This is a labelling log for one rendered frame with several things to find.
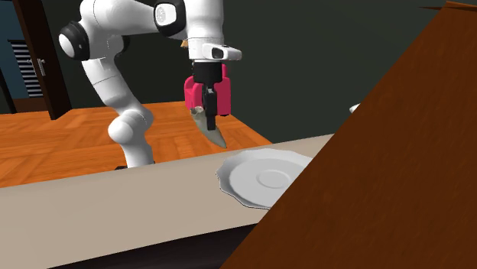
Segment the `white scalloped plate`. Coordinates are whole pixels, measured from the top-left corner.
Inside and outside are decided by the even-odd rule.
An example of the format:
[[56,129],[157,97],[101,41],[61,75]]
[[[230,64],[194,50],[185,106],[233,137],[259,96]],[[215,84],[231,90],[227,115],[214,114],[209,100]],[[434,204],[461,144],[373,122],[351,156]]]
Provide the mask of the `white scalloped plate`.
[[311,160],[294,151],[245,150],[227,157],[216,176],[221,191],[243,206],[270,209]]

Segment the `white slatted shutter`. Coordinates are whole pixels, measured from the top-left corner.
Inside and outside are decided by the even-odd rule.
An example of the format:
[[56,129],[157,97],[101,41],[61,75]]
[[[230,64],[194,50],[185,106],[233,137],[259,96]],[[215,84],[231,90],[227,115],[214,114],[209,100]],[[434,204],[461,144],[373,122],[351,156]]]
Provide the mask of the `white slatted shutter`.
[[29,98],[42,98],[41,85],[37,78],[30,51],[24,40],[8,40],[15,55],[21,78]]

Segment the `grey pointed blade tool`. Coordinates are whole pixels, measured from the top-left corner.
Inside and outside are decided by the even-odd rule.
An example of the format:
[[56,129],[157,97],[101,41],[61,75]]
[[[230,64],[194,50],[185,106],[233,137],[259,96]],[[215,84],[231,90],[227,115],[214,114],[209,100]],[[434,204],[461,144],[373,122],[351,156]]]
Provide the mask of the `grey pointed blade tool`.
[[222,148],[226,148],[226,141],[219,128],[216,126],[216,128],[211,131],[207,128],[206,113],[201,106],[192,108],[190,114],[198,129],[210,142]]

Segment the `dark brown door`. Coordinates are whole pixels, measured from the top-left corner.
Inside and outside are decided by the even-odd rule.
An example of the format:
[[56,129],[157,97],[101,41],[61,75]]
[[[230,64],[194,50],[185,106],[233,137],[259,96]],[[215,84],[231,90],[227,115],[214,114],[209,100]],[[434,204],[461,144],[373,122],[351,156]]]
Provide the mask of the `dark brown door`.
[[41,0],[12,0],[51,120],[72,106]]

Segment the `brown wooden panel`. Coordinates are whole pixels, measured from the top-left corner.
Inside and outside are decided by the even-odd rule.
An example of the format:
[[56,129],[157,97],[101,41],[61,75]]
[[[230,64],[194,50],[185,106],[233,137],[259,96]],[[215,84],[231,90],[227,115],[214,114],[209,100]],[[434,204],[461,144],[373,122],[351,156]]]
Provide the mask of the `brown wooden panel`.
[[477,269],[477,5],[437,10],[221,269]]

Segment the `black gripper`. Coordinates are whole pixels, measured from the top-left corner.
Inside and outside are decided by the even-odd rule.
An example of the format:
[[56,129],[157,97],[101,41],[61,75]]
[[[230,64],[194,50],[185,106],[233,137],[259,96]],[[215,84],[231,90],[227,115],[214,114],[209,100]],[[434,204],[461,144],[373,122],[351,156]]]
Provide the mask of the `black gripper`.
[[194,62],[193,80],[195,83],[205,85],[202,88],[202,100],[206,113],[206,127],[208,131],[214,131],[216,129],[217,95],[212,86],[222,81],[222,64],[220,62]]

